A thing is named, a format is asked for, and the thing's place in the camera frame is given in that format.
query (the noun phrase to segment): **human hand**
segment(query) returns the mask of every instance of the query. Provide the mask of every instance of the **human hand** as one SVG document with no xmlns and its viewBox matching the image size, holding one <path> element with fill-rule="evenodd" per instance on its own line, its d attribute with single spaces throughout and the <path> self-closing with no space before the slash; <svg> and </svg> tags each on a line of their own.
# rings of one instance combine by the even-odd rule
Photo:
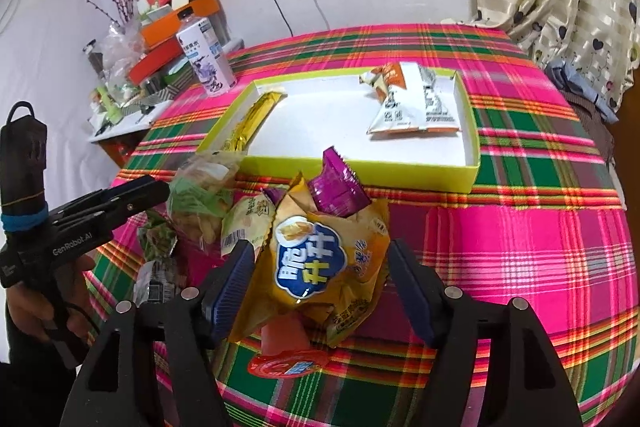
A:
<svg viewBox="0 0 640 427">
<path fill-rule="evenodd" d="M 74 286 L 70 297 L 66 299 L 68 302 L 80 306 L 88 313 L 91 312 L 89 290 L 86 287 L 82 272 L 92 270 L 94 267 L 94 260 L 88 255 L 83 255 L 76 259 L 74 264 Z M 36 290 L 27 288 L 24 283 L 20 282 L 11 286 L 11 288 L 7 288 L 6 304 L 14 324 L 20 331 L 36 337 L 42 342 L 49 341 L 49 337 L 42 326 L 42 321 L 53 319 L 53 306 L 44 295 L 36 292 Z M 66 327 L 83 340 L 89 334 L 89 324 L 86 318 L 73 309 L 69 309 L 69 320 L 66 323 Z"/>
</svg>

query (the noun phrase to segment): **blue cloth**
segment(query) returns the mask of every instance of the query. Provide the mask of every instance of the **blue cloth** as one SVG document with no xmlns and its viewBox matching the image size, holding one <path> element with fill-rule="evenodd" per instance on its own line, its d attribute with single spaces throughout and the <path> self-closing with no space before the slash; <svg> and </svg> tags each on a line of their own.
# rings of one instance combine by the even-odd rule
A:
<svg viewBox="0 0 640 427">
<path fill-rule="evenodd" d="M 49 217 L 49 205 L 45 204 L 44 208 L 37 214 L 29 214 L 27 216 L 9 216 L 2 214 L 2 227 L 5 232 L 25 232 L 37 227 L 45 219 Z"/>
<path fill-rule="evenodd" d="M 554 85 L 563 91 L 569 91 L 593 102 L 607 123 L 616 123 L 618 117 L 607 105 L 607 100 L 575 68 L 562 58 L 555 58 L 546 65 L 545 74 Z"/>
</svg>

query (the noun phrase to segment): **white bottle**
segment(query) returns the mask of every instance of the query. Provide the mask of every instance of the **white bottle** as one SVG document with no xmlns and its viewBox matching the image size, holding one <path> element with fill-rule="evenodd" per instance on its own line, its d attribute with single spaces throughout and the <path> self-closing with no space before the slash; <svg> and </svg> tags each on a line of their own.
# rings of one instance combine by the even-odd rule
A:
<svg viewBox="0 0 640 427">
<path fill-rule="evenodd" d="M 226 93 L 237 81 L 211 22 L 195 16 L 191 7 L 178 12 L 178 19 L 182 25 L 176 37 L 207 95 Z"/>
</svg>

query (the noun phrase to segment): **purple candy wrapper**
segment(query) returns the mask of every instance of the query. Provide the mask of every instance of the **purple candy wrapper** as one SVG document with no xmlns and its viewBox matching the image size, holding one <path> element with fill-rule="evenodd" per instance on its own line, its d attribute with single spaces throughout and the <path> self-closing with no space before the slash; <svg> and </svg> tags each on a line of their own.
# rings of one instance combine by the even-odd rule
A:
<svg viewBox="0 0 640 427">
<path fill-rule="evenodd" d="M 318 210 L 349 217 L 371 204 L 350 167 L 333 147 L 322 153 L 322 172 L 307 183 Z"/>
<path fill-rule="evenodd" d="M 271 200 L 271 203 L 278 206 L 282 198 L 287 194 L 287 187 L 263 188 L 262 193 Z"/>
</svg>

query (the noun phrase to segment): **table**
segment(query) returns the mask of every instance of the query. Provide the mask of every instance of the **table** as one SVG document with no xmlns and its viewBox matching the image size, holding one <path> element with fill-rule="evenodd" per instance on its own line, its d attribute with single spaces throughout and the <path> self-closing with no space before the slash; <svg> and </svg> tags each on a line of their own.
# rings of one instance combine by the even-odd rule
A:
<svg viewBox="0 0 640 427">
<path fill-rule="evenodd" d="M 219 98 L 190 87 L 114 183 L 145 173 L 170 179 L 251 80 L 389 60 L 460 70 L 481 141 L 470 194 L 367 187 L 370 196 L 389 199 L 392 237 L 404 237 L 444 282 L 476 298 L 526 298 L 558 350 L 585 424 L 596 425 L 624 389 L 636 345 L 638 290 L 625 215 L 577 117 L 505 33 L 456 25 L 364 26 L 243 50 L 231 60 L 239 85 Z M 277 182 L 239 177 L 238 191 Z M 88 276 L 98 317 L 130 295 L 142 263 L 135 240 L 141 223 L 140 216 L 132 218 L 100 248 Z M 218 262 L 191 252 L 191 278 L 197 282 Z M 246 364 L 259 346 L 253 336 L 216 354 L 215 375 L 238 425 L 405 425 L 434 359 L 411 330 L 392 283 L 322 373 L 286 381 L 251 377 Z M 158 353 L 158 378 L 170 386 L 162 346 Z M 480 344 L 465 426 L 478 419 L 487 362 L 488 345 Z"/>
<path fill-rule="evenodd" d="M 89 143 L 97 143 L 107 156 L 120 168 L 125 166 L 127 152 L 133 152 L 154 122 L 162 115 L 162 112 L 171 105 L 172 101 L 161 102 L 149 114 L 143 115 L 140 110 L 128 114 L 116 125 L 109 127 L 98 136 L 95 133 L 88 138 Z"/>
</svg>

